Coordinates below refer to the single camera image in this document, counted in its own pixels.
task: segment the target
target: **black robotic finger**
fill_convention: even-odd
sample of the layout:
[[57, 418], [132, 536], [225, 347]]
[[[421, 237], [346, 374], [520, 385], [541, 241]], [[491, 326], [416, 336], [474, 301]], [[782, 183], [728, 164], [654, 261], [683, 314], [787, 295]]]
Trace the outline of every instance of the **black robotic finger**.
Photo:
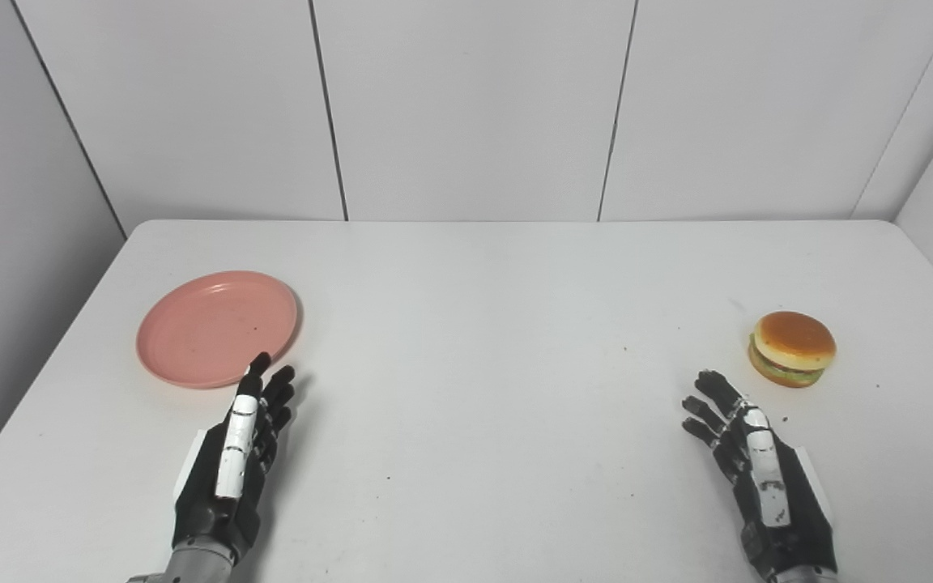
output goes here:
[[718, 415], [711, 410], [708, 403], [701, 401], [699, 398], [696, 398], [696, 396], [689, 395], [685, 398], [682, 402], [682, 407], [686, 411], [697, 415], [697, 417], [704, 421], [708, 425], [708, 428], [711, 428], [711, 431], [715, 432], [716, 435], [721, 434], [722, 430], [726, 428], [726, 422], [722, 421], [722, 418], [718, 417]]
[[279, 412], [281, 406], [286, 405], [293, 396], [293, 387], [290, 381], [293, 381], [295, 370], [290, 365], [284, 366], [273, 374], [269, 385], [262, 391], [262, 400], [266, 402], [266, 408], [271, 416]]
[[292, 416], [293, 414], [290, 413], [289, 407], [285, 406], [283, 409], [280, 409], [279, 413], [275, 414], [275, 417], [273, 417], [273, 422], [271, 422], [273, 431], [277, 432], [277, 434], [278, 432], [283, 431], [283, 428], [285, 428], [286, 424], [290, 422], [290, 418]]
[[697, 380], [693, 382], [693, 386], [701, 391], [701, 394], [710, 398], [727, 418], [743, 401], [742, 396], [729, 384], [726, 377], [716, 370], [702, 370], [700, 374], [697, 374]]
[[722, 438], [715, 444], [711, 454], [715, 458], [718, 468], [722, 470], [723, 474], [726, 474], [726, 478], [730, 480], [730, 483], [736, 484], [737, 476], [748, 471], [748, 457], [737, 448], [733, 440], [725, 439], [726, 436], [722, 436]]
[[259, 458], [259, 461], [262, 463], [262, 471], [269, 473], [271, 469], [271, 464], [275, 461], [275, 450], [278, 449], [275, 440], [270, 440], [266, 448], [262, 451], [262, 456]]
[[682, 422], [682, 428], [686, 429], [689, 435], [703, 440], [704, 444], [708, 447], [714, 447], [715, 440], [718, 439], [718, 436], [715, 435], [715, 432], [711, 431], [711, 428], [704, 425], [703, 421], [693, 417], [686, 417], [686, 420]]
[[269, 368], [271, 357], [269, 353], [257, 355], [247, 368], [247, 374], [240, 379], [236, 388], [237, 395], [252, 395], [255, 398], [262, 395], [262, 374]]

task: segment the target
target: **hamburger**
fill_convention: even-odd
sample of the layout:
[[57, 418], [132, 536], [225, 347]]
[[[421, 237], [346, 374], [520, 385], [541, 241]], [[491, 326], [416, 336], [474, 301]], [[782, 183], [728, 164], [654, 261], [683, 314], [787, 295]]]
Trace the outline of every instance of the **hamburger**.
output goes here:
[[764, 315], [748, 346], [748, 358], [763, 377], [785, 387], [808, 387], [833, 362], [837, 344], [814, 317], [781, 311]]

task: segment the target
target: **sesame bun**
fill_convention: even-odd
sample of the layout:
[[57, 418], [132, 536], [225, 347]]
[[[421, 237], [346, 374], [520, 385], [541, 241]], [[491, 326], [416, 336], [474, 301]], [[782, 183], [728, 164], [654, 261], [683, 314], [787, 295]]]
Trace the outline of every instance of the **sesame bun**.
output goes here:
[[833, 362], [837, 344], [830, 331], [803, 313], [770, 313], [755, 324], [754, 347], [783, 368], [822, 370]]

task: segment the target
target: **table surface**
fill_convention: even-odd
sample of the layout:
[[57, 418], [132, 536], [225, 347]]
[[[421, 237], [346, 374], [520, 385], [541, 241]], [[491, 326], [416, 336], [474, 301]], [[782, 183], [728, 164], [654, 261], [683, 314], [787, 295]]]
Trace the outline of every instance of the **table surface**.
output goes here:
[[[933, 268], [881, 222], [140, 226], [0, 435], [0, 581], [164, 566], [175, 476], [231, 387], [134, 354], [178, 284], [295, 289], [299, 369], [234, 580], [755, 580], [726, 480], [679, 427], [716, 368], [807, 447], [845, 583], [933, 581]], [[814, 387], [745, 360], [763, 313], [833, 330]]]

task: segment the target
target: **robotic hand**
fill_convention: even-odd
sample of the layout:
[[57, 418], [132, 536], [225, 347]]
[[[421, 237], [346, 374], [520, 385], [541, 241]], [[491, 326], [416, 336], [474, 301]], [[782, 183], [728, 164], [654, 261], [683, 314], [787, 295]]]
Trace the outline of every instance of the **robotic hand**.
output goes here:
[[257, 505], [275, 460], [277, 436], [292, 417], [286, 402], [293, 396], [293, 368], [279, 369], [262, 390], [262, 374], [270, 364], [269, 354], [257, 355], [225, 419], [202, 435], [175, 502], [167, 571], [129, 583], [225, 583], [233, 565], [254, 545], [262, 524]]
[[695, 396], [682, 402], [682, 427], [711, 448], [733, 484], [748, 561], [767, 583], [836, 583], [833, 531], [799, 455], [777, 437], [758, 406], [726, 378], [705, 370], [693, 383], [725, 416]]

